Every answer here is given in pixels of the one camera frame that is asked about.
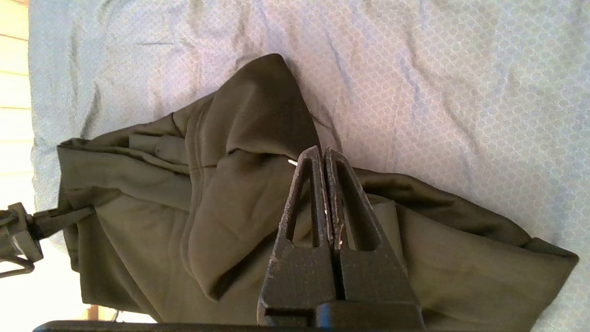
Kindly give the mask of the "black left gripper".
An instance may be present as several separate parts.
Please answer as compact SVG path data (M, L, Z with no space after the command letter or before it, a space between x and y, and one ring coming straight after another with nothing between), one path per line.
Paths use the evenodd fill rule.
M35 263L44 255L40 240L49 238L70 225L82 221L95 212L93 206L80 209L50 209L27 213L21 202L11 204L1 211L0 218L0 260L19 266L0 273L1 278L16 277L32 273Z

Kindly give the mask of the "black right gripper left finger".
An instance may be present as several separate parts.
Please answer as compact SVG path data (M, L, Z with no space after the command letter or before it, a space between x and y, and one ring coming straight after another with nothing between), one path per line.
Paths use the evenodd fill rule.
M316 307L336 298L332 267L333 228L329 224L322 153L301 153L257 305L259 324L316 324ZM310 189L312 245L294 243L304 185Z

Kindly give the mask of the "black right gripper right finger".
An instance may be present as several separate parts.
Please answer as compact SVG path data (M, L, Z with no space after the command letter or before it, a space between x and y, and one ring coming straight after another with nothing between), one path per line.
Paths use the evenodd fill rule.
M421 306L355 171L333 149L324 155L336 299L325 324L423 324Z

